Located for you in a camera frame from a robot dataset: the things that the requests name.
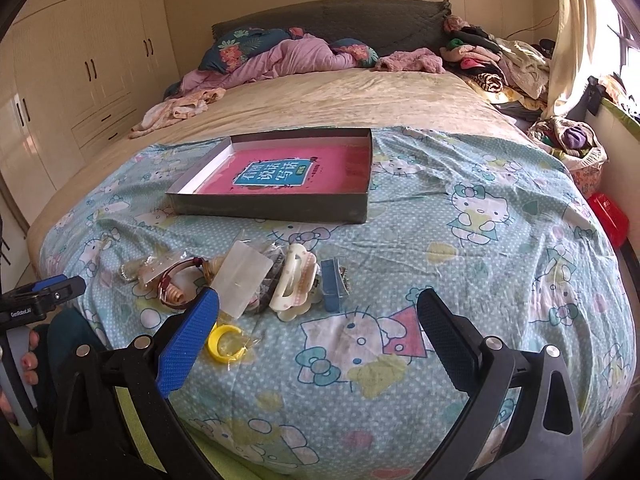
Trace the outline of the dark red strap watch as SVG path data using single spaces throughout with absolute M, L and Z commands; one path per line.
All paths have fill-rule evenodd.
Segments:
M 193 257 L 170 266 L 160 277 L 157 295 L 172 310 L 184 310 L 198 296 L 204 283 L 204 259 Z

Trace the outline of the frosted plastic zip bag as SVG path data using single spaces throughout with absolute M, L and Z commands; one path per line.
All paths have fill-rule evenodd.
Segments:
M 210 285 L 219 309 L 234 320 L 240 318 L 258 292 L 273 262 L 247 244 L 235 242 Z

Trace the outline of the cream hair claw clip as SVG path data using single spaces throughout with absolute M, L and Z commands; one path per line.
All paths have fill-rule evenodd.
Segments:
M 281 322 L 292 322 L 310 310 L 318 270 L 316 255 L 304 245 L 288 246 L 280 280 L 269 303 Z

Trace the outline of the small blue jewelry box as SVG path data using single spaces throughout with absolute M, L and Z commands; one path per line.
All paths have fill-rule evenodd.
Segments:
M 323 304 L 330 313 L 341 312 L 349 296 L 346 281 L 337 258 L 320 262 L 321 293 Z

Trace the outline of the clear packet with hair clips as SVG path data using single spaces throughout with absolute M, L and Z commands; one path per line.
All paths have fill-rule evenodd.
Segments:
M 132 287 L 136 297 L 152 298 L 157 296 L 160 277 L 166 271 L 170 259 L 166 256 L 147 256 L 123 263 L 119 275 L 125 283 Z

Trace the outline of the Hello Kitty blue bedsheet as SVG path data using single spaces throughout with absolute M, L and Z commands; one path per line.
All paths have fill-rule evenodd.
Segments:
M 293 321 L 245 315 L 238 364 L 202 353 L 170 400 L 245 477 L 407 479 L 435 451 L 465 397 L 416 318 L 432 288 L 451 311 L 512 348 L 564 358 L 582 440 L 593 446 L 623 405 L 637 338 L 604 229 L 563 166 L 490 136 L 394 127 L 372 133 L 363 224 L 176 214 L 167 190 L 214 141 L 153 145 L 92 167 L 36 251 L 44 275 L 78 274 L 77 309 L 107 347 L 154 333 L 169 310 L 120 267 L 178 249 L 224 254 L 238 240 L 304 246 L 345 269 L 348 295 Z

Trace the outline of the red plastic box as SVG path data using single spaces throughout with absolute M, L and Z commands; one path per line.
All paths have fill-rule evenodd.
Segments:
M 611 197 L 597 192 L 587 200 L 592 211 L 601 223 L 608 240 L 615 249 L 620 249 L 629 233 L 629 219 Z

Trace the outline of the dark shallow cardboard box tray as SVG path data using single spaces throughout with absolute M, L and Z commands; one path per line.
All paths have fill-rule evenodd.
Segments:
M 177 214 L 363 223 L 373 158 L 369 128 L 228 136 L 166 191 Z

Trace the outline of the peach garment on bed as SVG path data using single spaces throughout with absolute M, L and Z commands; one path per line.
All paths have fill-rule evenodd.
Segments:
M 198 90 L 158 103 L 143 115 L 141 122 L 131 128 L 128 138 L 137 139 L 201 115 L 208 110 L 210 104 L 221 100 L 225 94 L 226 90 L 223 88 Z

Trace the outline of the basket of clothes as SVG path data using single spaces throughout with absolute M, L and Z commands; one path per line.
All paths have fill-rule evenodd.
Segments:
M 526 134 L 538 148 L 562 162 L 585 198 L 597 192 L 608 154 L 590 125 L 552 117 L 538 120 Z

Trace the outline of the pile of clothes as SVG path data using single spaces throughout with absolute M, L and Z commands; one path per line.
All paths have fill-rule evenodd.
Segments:
M 492 36 L 457 15 L 442 23 L 440 57 L 498 112 L 532 124 L 547 107 L 550 62 L 531 44 Z

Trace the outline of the pink fuzzy garment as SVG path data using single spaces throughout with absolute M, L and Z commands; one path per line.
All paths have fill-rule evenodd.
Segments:
M 374 66 L 380 72 L 424 72 L 429 74 L 445 73 L 442 59 L 429 48 L 414 51 L 395 51 L 382 56 Z

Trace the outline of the dark floral pillow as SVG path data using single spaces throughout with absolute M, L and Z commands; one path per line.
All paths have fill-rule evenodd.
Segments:
M 231 74 L 250 58 L 269 51 L 284 40 L 297 40 L 304 35 L 301 27 L 233 29 L 214 41 L 204 53 L 198 69 Z

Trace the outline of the pink quilt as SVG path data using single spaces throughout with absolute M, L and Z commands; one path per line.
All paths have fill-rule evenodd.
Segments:
M 314 72 L 336 72 L 357 67 L 350 53 L 334 53 L 326 40 L 305 35 L 287 39 L 266 52 L 250 58 L 231 74 L 216 70 L 191 70 L 178 84 L 169 87 L 165 98 L 186 96 L 193 91 L 235 87 L 262 80 Z

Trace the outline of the dark green headboard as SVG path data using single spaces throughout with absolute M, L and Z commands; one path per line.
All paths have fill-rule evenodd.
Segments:
M 355 38 L 378 55 L 446 46 L 449 0 L 316 0 L 263 10 L 212 26 L 215 40 L 243 26 L 300 27 L 327 42 Z

